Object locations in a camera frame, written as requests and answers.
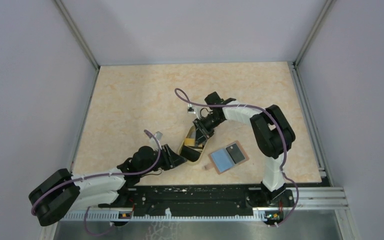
white arm segment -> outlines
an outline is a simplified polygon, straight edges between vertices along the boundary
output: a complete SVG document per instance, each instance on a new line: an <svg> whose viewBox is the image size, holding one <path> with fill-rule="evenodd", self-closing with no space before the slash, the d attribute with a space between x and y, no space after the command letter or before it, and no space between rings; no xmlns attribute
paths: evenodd
<svg viewBox="0 0 384 240"><path fill-rule="evenodd" d="M118 168L112 168L106 172L95 172L86 175L76 174L72 179L84 178L90 175L105 174L105 173L121 173ZM68 211L76 209L85 209L98 204L110 204L119 196L117 190L121 189L126 180L123 175L110 175L94 177L91 179L77 181L74 184L80 187L80 194L76 201L71 205Z"/></svg>
<svg viewBox="0 0 384 240"><path fill-rule="evenodd" d="M228 105L238 105L241 104L238 101L231 101ZM246 124L251 127L250 118L256 114L260 114L261 111L249 107L223 107L224 117L227 120L237 121L243 124ZM284 159L283 153L279 155L278 158L274 159L272 157L265 157L265 169L262 183L273 192L274 190L279 189L285 183L285 179L280 170L280 166Z"/></svg>
<svg viewBox="0 0 384 240"><path fill-rule="evenodd" d="M285 184L285 179L280 169L282 161L284 160L284 154L280 154L276 159L267 156L265 158L262 184L264 184L270 192L273 192Z"/></svg>
<svg viewBox="0 0 384 240"><path fill-rule="evenodd" d="M238 105L242 104L238 101L231 101L227 105ZM227 120L237 121L246 124L251 127L250 118L256 114L260 114L261 111L249 107L238 106L238 107L223 107L224 117Z"/></svg>

gray wall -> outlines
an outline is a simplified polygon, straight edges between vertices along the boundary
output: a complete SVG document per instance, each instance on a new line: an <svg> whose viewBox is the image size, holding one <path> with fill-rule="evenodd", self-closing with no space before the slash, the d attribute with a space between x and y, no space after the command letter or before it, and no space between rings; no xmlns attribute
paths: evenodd
<svg viewBox="0 0 384 240"><path fill-rule="evenodd" d="M100 65L292 61L325 0L64 0Z"/></svg>
<svg viewBox="0 0 384 240"><path fill-rule="evenodd" d="M38 239L28 194L68 166L94 72L52 1L0 1L0 240Z"/></svg>
<svg viewBox="0 0 384 240"><path fill-rule="evenodd" d="M299 70L362 238L384 239L384 1L337 1Z"/></svg>

beige table surface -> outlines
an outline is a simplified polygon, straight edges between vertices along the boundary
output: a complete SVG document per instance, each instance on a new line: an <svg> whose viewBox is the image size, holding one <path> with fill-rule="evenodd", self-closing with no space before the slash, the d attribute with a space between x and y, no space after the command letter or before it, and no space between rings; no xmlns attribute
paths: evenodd
<svg viewBox="0 0 384 240"><path fill-rule="evenodd" d="M102 66L93 92L77 157L75 174L105 171L149 145L144 129L163 133L161 144L177 151L195 115L176 97L183 89L191 101L205 103L214 92L263 108L278 105L296 140L288 152L285 172L300 183L321 182L318 165L286 62L156 64ZM222 174L204 170L208 154L236 140L249 160ZM225 121L215 129L197 165L182 164L138 185L252 184L263 179L265 156L252 128Z"/></svg>

purple cable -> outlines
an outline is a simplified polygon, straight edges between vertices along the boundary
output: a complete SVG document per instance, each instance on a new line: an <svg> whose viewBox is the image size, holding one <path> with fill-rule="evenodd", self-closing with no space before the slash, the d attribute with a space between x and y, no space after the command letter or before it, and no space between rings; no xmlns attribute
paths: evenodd
<svg viewBox="0 0 384 240"><path fill-rule="evenodd" d="M181 92L184 97L186 98L183 98L182 96L179 95L178 92ZM199 107L209 107L209 108L237 108L237 107L247 107L247 108L251 108L251 109L257 109L257 110L260 110L261 112L263 112L265 115L267 115L267 117L273 122L274 126L276 127L277 131L279 132L279 135L280 135L280 140L282 141L282 146L283 146L283 161L280 165L280 171L282 172L282 175L283 175L283 178L285 178L286 180L290 181L293 186L296 188L296 201L295 203L293 204L292 206L292 209L290 210L289 214L283 219L283 221L281 223L279 223L277 226L280 226L283 222L285 222L289 216L292 214L292 212L295 210L295 208L297 207L297 204L298 204L298 199L300 198L300 193L299 193L299 190L298 190L298 185L295 181L293 181L292 179L288 178L284 172L284 166L286 164L286 158L287 158L287 146L286 146L286 141L285 141L285 136L281 130L281 127L279 126L279 124L276 122L276 120L273 118L273 116L267 112L264 108L262 107L259 107L259 106L254 106L254 105L249 105L249 104L228 104L228 105L222 105L222 104L216 104L216 105L208 105L208 104L201 104L201 103L196 103L196 102L192 102L189 100L189 97L188 95L186 94L185 91L183 91L182 89L180 88L176 88L174 89L174 94L176 94L176 96L181 99L183 102L185 103L188 103L188 104L192 104L192 105L195 105L195 106L199 106Z"/></svg>
<svg viewBox="0 0 384 240"><path fill-rule="evenodd" d="M153 167L155 167L155 165L157 165L158 163L158 160L160 159L160 155L161 155L161 146L160 146L160 143L158 142L157 138L148 130L144 130L145 134L149 137L149 138L153 138L154 141L156 142L156 145L158 146L158 155L156 156L156 160L155 162L146 170L143 170L143 171L138 171L138 172L115 172L115 173L99 173L99 174L94 174L94 175L89 175L89 176L85 176L84 178L75 178L75 179L71 179L71 180L68 180L68 181L65 181L63 183L60 183L56 186L54 186L53 188L51 188L50 190L48 190L47 192L45 192L42 196L39 197L39 199L37 199L34 203L33 203L33 206L31 206L31 214L33 216L36 216L36 208L38 207L39 203L44 199L46 198L48 195L50 195L51 193L55 192L57 189L60 189L62 187L64 187L65 185L68 185L68 184L71 184L71 183L74 183L74 182L78 182L78 181L83 181L83 180L88 180L88 179L93 179L93 178L99 178L99 177L105 177L105 176L108 176L110 177L111 175L114 175L114 176L119 176L119 175L124 175L124 176L131 176L131 175L140 175L140 174L143 174L143 173L146 173L150 170L152 170Z"/></svg>
<svg viewBox="0 0 384 240"><path fill-rule="evenodd" d="M100 237L100 236L104 236L105 234L108 234L109 232L111 232L116 226L113 224L112 226L110 226L106 231L104 232L101 232L101 233L93 233L91 232L89 229L88 229L88 225L86 224L86 218L88 217L88 212L89 212L89 209L91 207L88 206L87 209L86 209L86 213L84 213L84 218L83 218L83 226L84 226L84 230L86 231L87 234L91 235L91 236L94 236L94 237Z"/></svg>

